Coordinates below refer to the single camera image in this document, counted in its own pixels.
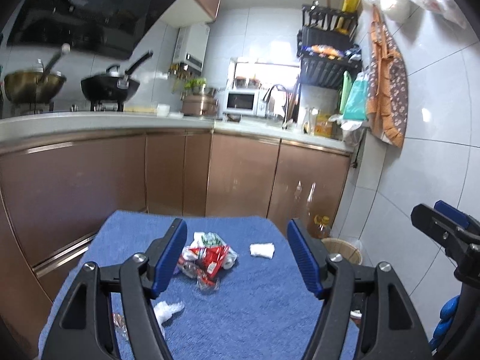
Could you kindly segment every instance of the brown floral apron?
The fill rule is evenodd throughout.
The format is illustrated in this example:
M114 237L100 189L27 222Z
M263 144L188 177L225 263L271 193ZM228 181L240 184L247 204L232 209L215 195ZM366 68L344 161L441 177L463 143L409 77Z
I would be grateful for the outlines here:
M402 147L407 128L408 86L402 54L373 6L367 117L373 134Z

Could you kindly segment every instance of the black storage rack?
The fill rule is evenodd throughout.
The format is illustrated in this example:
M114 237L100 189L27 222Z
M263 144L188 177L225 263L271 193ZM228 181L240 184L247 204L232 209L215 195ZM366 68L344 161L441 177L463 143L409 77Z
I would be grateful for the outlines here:
M297 35L297 57L301 59L300 82L338 90L343 82L343 73L348 71L355 78L362 70L362 62L318 55L302 50L302 47L325 44L341 51L353 47L358 15L315 4L303 5L302 15L302 29ZM337 31L337 27L346 30L346 33Z

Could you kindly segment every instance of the black wok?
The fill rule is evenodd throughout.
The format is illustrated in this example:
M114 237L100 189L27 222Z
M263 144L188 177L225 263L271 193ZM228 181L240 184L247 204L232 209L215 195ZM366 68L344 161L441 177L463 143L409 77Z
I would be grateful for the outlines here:
M129 100L138 90L140 83L132 79L131 74L153 55L152 51L145 53L125 73L119 72L120 65L114 64L106 69L105 73L95 74L82 80L82 92L88 101L93 104L117 103L122 104Z

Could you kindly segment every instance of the black range hood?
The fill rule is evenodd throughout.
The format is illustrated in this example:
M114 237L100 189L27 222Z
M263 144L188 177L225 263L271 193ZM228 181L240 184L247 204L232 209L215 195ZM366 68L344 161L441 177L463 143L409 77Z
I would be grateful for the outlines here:
M8 45L71 45L128 59L176 0L25 0Z

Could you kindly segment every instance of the white water heater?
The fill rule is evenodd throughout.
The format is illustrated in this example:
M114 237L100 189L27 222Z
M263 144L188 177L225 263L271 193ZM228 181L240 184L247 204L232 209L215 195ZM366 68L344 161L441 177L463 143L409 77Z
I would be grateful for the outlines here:
M210 27L203 23L180 28L172 63L186 64L200 75L209 33Z

